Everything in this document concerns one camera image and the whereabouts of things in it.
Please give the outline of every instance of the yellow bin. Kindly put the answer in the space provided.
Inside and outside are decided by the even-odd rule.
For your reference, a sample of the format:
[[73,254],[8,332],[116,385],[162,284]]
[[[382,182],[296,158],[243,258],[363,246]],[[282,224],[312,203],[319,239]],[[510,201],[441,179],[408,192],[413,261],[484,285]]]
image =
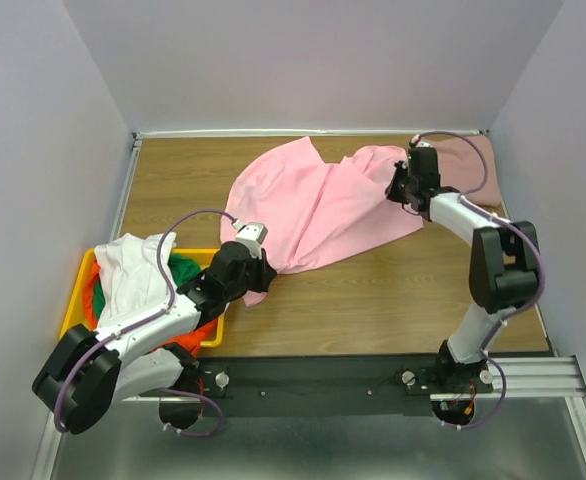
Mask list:
[[[194,260],[201,268],[206,268],[211,264],[213,255],[217,252],[217,248],[174,248],[172,253],[179,253],[184,257],[188,257]],[[80,271],[77,274],[75,280],[75,286],[73,287],[73,293],[71,293],[71,301],[64,315],[64,323],[62,323],[62,331],[60,332],[60,338],[64,335],[69,328],[75,325],[82,324],[87,328],[90,328],[86,322],[84,316],[84,309],[82,308],[82,289],[91,274],[91,265],[95,260],[95,253],[93,249],[88,250],[82,258],[82,264],[80,265]],[[217,347],[222,343],[222,335],[224,334],[224,314],[220,315],[217,319],[217,331],[215,337],[209,340],[204,340],[200,345],[205,348]]]

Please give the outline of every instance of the green cloth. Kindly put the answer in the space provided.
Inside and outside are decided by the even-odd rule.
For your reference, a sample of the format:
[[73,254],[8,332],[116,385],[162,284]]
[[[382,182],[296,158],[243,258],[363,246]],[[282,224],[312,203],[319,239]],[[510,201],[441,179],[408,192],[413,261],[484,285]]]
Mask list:
[[[189,280],[193,280],[195,276],[202,271],[200,266],[195,263],[194,260],[183,257],[179,253],[172,253],[171,256],[169,256],[169,270],[171,271],[173,281],[178,287]],[[93,287],[93,312],[95,313],[95,318],[98,320],[100,319],[100,315],[102,314],[105,305],[106,300],[104,299],[102,283],[98,280]]]

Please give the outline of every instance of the white metal frame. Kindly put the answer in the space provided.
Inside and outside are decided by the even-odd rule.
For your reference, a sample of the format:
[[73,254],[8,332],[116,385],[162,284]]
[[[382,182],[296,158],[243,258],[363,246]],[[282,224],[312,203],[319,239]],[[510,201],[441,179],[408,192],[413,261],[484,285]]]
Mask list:
[[[182,137],[255,137],[255,136],[329,136],[329,135],[406,135],[417,134],[426,131],[419,130],[308,130],[308,129],[250,129],[250,130],[188,130],[180,132],[146,132],[134,134],[134,144],[131,151],[129,168],[126,173],[124,187],[114,219],[110,240],[116,239],[120,234],[126,204],[128,202],[131,184],[135,174],[137,161],[144,138],[182,138]],[[479,131],[456,131],[461,134],[478,134]],[[573,357],[515,357],[497,358],[503,367],[509,389],[507,398],[548,398],[564,397],[567,409],[576,432],[578,443],[586,463],[586,387],[579,370],[577,360]],[[493,387],[495,392],[482,395],[486,398],[499,396],[502,383],[498,372],[490,367],[493,375]],[[433,400],[448,399],[448,395],[432,395]],[[153,397],[133,397],[125,401],[155,401]],[[31,480],[50,480],[55,467],[55,460],[60,448],[62,434],[55,429],[53,414],[50,413],[44,433],[40,442],[40,448],[35,460],[35,466]]]

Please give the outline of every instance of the orange cloth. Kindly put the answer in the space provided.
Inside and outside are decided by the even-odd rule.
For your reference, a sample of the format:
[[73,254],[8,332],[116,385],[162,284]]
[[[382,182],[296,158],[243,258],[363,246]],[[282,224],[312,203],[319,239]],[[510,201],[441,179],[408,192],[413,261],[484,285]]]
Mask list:
[[[86,285],[84,285],[84,289],[82,290],[82,306],[84,308],[84,316],[86,317],[86,321],[91,330],[95,330],[97,328],[97,318],[95,317],[95,312],[93,311],[93,287],[95,287],[95,284],[99,281],[100,266],[98,265],[97,261],[94,260],[93,265],[91,265],[89,279],[86,282]],[[163,345],[166,345],[167,343],[178,343],[183,348],[188,350],[191,355],[197,357],[198,353],[200,353],[200,342],[212,336],[216,329],[217,319],[190,333],[185,333],[183,335],[173,337],[166,341]]]

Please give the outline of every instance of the pink cloth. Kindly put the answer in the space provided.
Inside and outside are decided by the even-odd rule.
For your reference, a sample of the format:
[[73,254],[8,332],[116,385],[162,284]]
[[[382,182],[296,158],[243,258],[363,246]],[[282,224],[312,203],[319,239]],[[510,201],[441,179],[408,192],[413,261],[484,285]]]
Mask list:
[[[482,171],[477,155],[460,155],[464,142],[453,142],[434,143],[438,151],[444,145],[442,184],[462,190],[477,185]],[[384,192],[393,178],[394,163],[400,160],[406,160],[406,152],[399,147],[368,146],[339,164],[327,164],[311,139],[301,138],[252,162],[233,183],[226,210],[243,222],[266,225],[269,233],[264,248],[278,273],[320,268],[422,227],[420,217],[386,200]],[[235,238],[228,220],[222,220],[220,238],[222,242]],[[263,298],[264,294],[249,292],[244,301],[251,306]]]

